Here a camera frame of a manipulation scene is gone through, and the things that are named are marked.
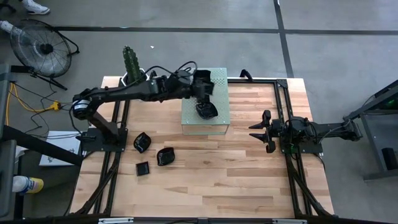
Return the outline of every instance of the electric fan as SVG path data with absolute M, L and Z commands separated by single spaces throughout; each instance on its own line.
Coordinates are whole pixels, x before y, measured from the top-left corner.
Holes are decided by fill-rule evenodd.
M 79 53 L 77 44 L 54 27 L 35 19 L 24 19 L 14 26 L 10 42 L 15 56 L 24 65 L 12 66 L 11 72 L 30 73 L 66 90 L 54 78 L 68 71 L 72 55 Z M 68 42 L 76 46 L 74 52 L 71 52 Z

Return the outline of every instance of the gray floor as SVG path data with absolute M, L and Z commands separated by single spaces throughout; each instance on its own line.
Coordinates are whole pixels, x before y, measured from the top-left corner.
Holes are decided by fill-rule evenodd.
M 272 0 L 81 0 L 38 1 L 51 7 L 48 16 L 34 16 L 53 25 L 118 27 L 216 27 L 277 28 Z M 287 29 L 398 29 L 398 3 L 387 0 L 280 0 Z M 26 17 L 22 10 L 10 21 Z M 195 60 L 201 67 L 226 67 L 236 77 L 248 69 L 255 77 L 286 77 L 277 34 L 199 34 L 138 32 L 63 32 L 74 40 L 81 54 L 73 58 L 69 72 L 59 81 L 69 87 L 53 99 L 69 102 L 84 88 L 98 86 L 104 75 L 122 75 L 123 46 L 138 53 L 141 67 L 162 65 L 169 69 Z M 316 122 L 338 122 L 379 89 L 397 79 L 398 36 L 288 35 L 287 42 L 295 77 L 304 78 Z M 0 32 L 0 62 L 19 64 Z M 47 84 L 23 74 L 20 85 L 40 94 Z M 32 107 L 40 98 L 20 90 Z M 13 99 L 11 126 L 26 131 L 34 125 L 31 114 Z M 45 113 L 51 130 L 72 130 L 66 111 Z M 87 124 L 78 122 L 78 127 Z M 335 213 L 341 217 L 398 222 L 398 180 L 364 183 L 362 176 L 377 171 L 366 138 L 360 142 L 326 139 L 326 176 Z M 31 153 L 26 167 L 39 156 Z M 76 169 L 28 169 L 47 178 L 51 187 L 27 200 L 25 214 L 31 217 L 63 214 L 69 203 Z M 51 172 L 68 172 L 68 178 L 49 178 Z

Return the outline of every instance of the butcher block tabletop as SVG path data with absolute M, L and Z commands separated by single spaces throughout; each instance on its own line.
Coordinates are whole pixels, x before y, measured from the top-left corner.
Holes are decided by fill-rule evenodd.
M 102 86 L 117 86 L 119 79 L 104 77 Z M 288 78 L 287 82 L 294 115 L 312 119 L 303 79 Z M 249 136 L 261 132 L 248 127 L 261 121 L 264 110 L 270 110 L 272 117 L 277 118 L 273 86 L 229 84 L 228 92 L 231 125 L 225 135 L 217 136 L 184 136 L 181 100 L 131 101 L 127 146 L 118 170 L 113 217 L 294 217 L 279 143 L 276 151 L 268 154 L 265 144 Z M 285 108 L 283 94 L 281 97 Z M 98 112 L 110 120 L 113 107 L 114 103 L 106 103 Z M 140 154 L 133 141 L 143 131 L 151 137 L 152 144 Z M 165 147 L 174 147 L 175 161 L 159 167 L 155 156 Z M 103 152 L 94 152 L 83 161 L 71 212 L 81 208 L 97 187 L 103 157 Z M 322 163 L 312 154 L 302 157 L 309 189 L 333 213 Z M 149 161 L 150 174 L 137 177 L 136 164 L 145 161 Z M 105 188 L 101 210 L 107 195 Z M 298 198 L 304 211 L 301 191 Z

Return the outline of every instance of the white sneaker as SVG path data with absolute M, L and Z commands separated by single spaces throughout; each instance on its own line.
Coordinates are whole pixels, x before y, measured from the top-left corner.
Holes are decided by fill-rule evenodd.
M 0 29 L 6 31 L 7 33 L 11 33 L 11 30 L 14 26 L 8 21 L 0 21 Z
M 22 1 L 27 13 L 32 15 L 46 15 L 50 12 L 50 9 L 37 4 L 33 0 L 23 0 Z

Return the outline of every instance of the cactus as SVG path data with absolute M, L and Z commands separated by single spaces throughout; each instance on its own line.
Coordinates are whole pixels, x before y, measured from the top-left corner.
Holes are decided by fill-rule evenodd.
M 136 53 L 129 46 L 123 48 L 124 65 L 128 75 L 128 84 L 137 85 L 144 82 L 145 75 L 139 70 L 138 58 Z

